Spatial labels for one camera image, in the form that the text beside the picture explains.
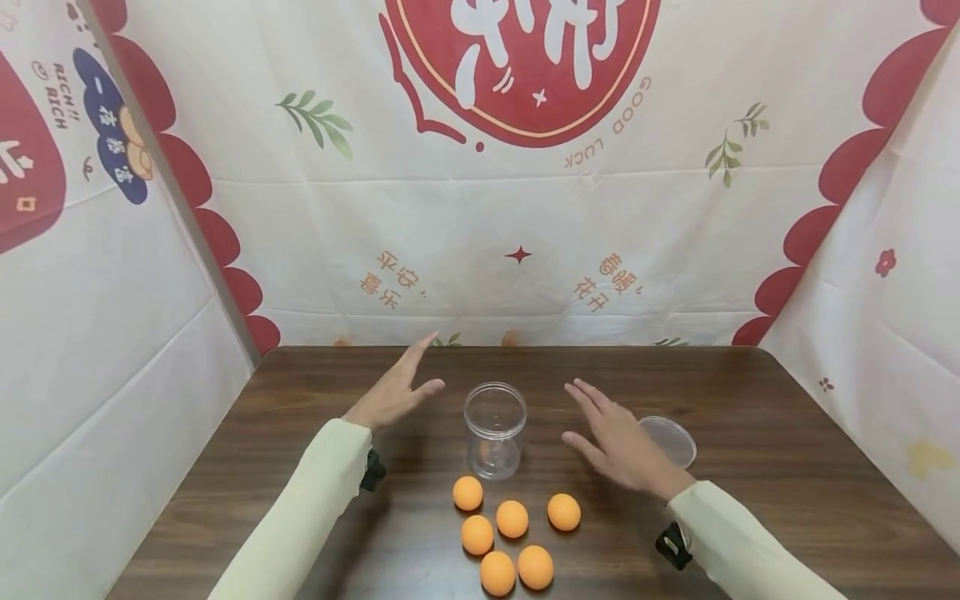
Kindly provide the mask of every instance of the wooden table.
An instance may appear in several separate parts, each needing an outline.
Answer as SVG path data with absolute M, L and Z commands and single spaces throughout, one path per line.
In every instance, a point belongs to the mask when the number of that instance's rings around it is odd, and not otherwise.
M 321 425 L 342 415 L 399 348 L 281 348 L 260 365 L 137 550 L 110 600 L 204 599 L 266 514 Z M 432 348 L 421 380 L 443 396 L 374 441 L 387 479 L 334 529 L 299 598 L 484 598 L 459 540 L 450 489 L 465 472 L 467 392 L 506 381 L 529 418 L 517 474 L 488 483 L 483 514 L 507 498 L 530 512 L 527 543 L 553 555 L 550 598 L 725 598 L 699 567 L 653 550 L 664 510 L 595 475 L 560 442 L 587 433 L 563 384 L 580 376 L 638 416 L 666 415 L 696 439 L 691 468 L 747 505 L 850 600 L 960 597 L 960 559 L 769 355 L 753 348 Z M 580 500 L 561 537 L 551 494 Z M 516 557 L 519 546 L 496 541 Z M 533 595 L 517 588 L 514 598 Z

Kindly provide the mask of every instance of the orange ping pong ball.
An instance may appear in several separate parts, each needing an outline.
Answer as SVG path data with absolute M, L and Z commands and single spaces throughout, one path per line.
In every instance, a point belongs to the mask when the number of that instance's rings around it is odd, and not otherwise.
M 553 581 L 553 559 L 542 546 L 527 546 L 516 559 L 520 581 L 530 589 L 544 589 Z
M 493 526 L 484 516 L 470 516 L 460 527 L 460 540 L 467 552 L 483 556 L 493 547 Z
M 529 522 L 527 509 L 516 500 L 507 500 L 496 509 L 496 528 L 507 538 L 519 538 L 527 533 Z
M 453 503 L 461 511 L 475 510 L 483 502 L 483 486 L 476 477 L 464 475 L 453 484 Z
M 480 562 L 480 585 L 491 596 L 497 598 L 510 593 L 516 583 L 514 562 L 510 557 L 494 550 Z
M 546 505 L 550 524 L 560 531 L 573 531 L 580 524 L 580 505 L 568 493 L 558 493 Z

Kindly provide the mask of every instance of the plastic lid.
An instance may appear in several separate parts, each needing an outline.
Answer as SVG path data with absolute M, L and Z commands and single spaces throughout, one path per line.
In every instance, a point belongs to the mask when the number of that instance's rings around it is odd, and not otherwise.
M 677 467 L 687 468 L 697 458 L 697 443 L 679 423 L 666 417 L 644 417 L 640 426 Z

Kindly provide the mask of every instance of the yellow star print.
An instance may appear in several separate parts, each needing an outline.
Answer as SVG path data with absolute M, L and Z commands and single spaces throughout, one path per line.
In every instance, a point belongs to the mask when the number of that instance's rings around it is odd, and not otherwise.
M 910 472 L 917 479 L 926 479 L 932 468 L 948 470 L 956 464 L 946 448 L 926 439 L 911 444 L 907 456 L 910 457 Z

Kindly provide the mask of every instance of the leaf branch print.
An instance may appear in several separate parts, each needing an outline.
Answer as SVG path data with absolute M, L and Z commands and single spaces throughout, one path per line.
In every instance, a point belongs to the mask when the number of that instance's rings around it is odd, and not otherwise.
M 742 119 L 735 119 L 734 123 L 739 123 L 743 128 L 743 139 L 756 137 L 758 130 L 769 130 L 770 122 L 759 118 L 767 106 L 757 102 L 747 110 L 747 114 Z M 707 153 L 707 160 L 704 166 L 709 168 L 707 176 L 713 179 L 713 175 L 723 167 L 723 184 L 730 189 L 733 183 L 733 171 L 740 167 L 740 158 L 735 156 L 743 152 L 743 145 L 730 139 L 730 130 L 724 130 L 723 142 L 719 146 Z
M 286 110 L 290 118 L 297 124 L 297 129 L 300 130 L 301 133 L 303 133 L 303 125 L 305 124 L 307 129 L 310 130 L 310 133 L 313 134 L 313 138 L 316 140 L 318 146 L 321 148 L 324 146 L 324 133 L 326 133 L 326 137 L 330 139 L 334 148 L 345 156 L 347 160 L 353 161 L 353 150 L 350 149 L 350 145 L 344 135 L 340 133 L 341 130 L 344 132 L 352 132 L 353 126 L 347 119 L 339 114 L 329 112 L 333 107 L 332 100 L 321 100 L 313 105 L 313 107 L 310 107 L 309 105 L 313 102 L 316 95 L 317 92 L 308 89 L 303 92 L 300 99 L 297 100 L 297 94 L 291 92 L 287 94 L 283 100 L 276 103 L 276 105 Z
M 659 346 L 661 348 L 673 348 L 689 345 L 689 342 L 684 342 L 680 338 L 663 338 L 659 342 L 654 342 L 654 346 Z
M 740 159 L 733 155 L 740 152 L 743 152 L 743 146 L 730 141 L 729 132 L 724 132 L 723 142 L 709 152 L 704 163 L 705 167 L 710 168 L 708 177 L 713 179 L 713 174 L 723 167 L 723 184 L 729 189 L 733 180 L 730 170 L 740 166 Z
M 463 344 L 458 344 L 458 343 L 457 343 L 457 340 L 460 339 L 460 336 L 461 336 L 461 335 L 462 335 L 462 334 L 459 333 L 459 332 L 458 332 L 458 333 L 454 333 L 453 335 L 450 336 L 450 339 L 447 340 L 446 344 L 444 343 L 443 338 L 439 338 L 439 337 L 438 337 L 436 340 L 433 341 L 432 346 L 440 346 L 440 347 L 446 346 L 447 348 L 458 348 L 458 347 L 460 347 L 460 346 L 463 345 Z
M 763 105 L 759 102 L 750 107 L 750 110 L 747 110 L 747 114 L 744 115 L 742 119 L 737 119 L 733 121 L 734 123 L 739 123 L 743 126 L 743 137 L 746 139 L 747 134 L 750 137 L 756 137 L 756 130 L 769 130 L 770 122 L 766 119 L 759 119 L 758 117 L 767 109 L 766 105 Z

